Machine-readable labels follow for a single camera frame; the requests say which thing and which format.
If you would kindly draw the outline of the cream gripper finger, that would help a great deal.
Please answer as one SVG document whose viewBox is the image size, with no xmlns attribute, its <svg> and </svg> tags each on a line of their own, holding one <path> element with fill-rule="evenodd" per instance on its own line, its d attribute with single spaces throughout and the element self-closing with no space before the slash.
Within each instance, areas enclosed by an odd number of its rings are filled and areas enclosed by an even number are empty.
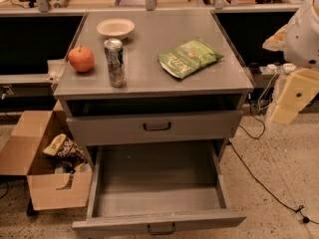
<svg viewBox="0 0 319 239">
<path fill-rule="evenodd" d="M 319 93 L 319 72 L 307 68 L 288 75 L 270 121 L 290 124 Z"/>
<path fill-rule="evenodd" d="M 272 52 L 282 51 L 284 49 L 284 37 L 287 26 L 282 26 L 271 37 L 266 39 L 262 44 L 262 48 Z"/>
</svg>

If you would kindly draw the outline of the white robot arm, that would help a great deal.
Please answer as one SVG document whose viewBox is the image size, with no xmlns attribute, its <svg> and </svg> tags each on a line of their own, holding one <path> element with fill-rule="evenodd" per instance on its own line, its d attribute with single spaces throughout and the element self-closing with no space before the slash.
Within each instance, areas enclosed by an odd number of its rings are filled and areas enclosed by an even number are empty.
<svg viewBox="0 0 319 239">
<path fill-rule="evenodd" d="M 319 0 L 305 0 L 262 48 L 282 51 L 285 61 L 296 67 L 287 76 L 268 114 L 271 122 L 290 124 L 319 94 Z"/>
</svg>

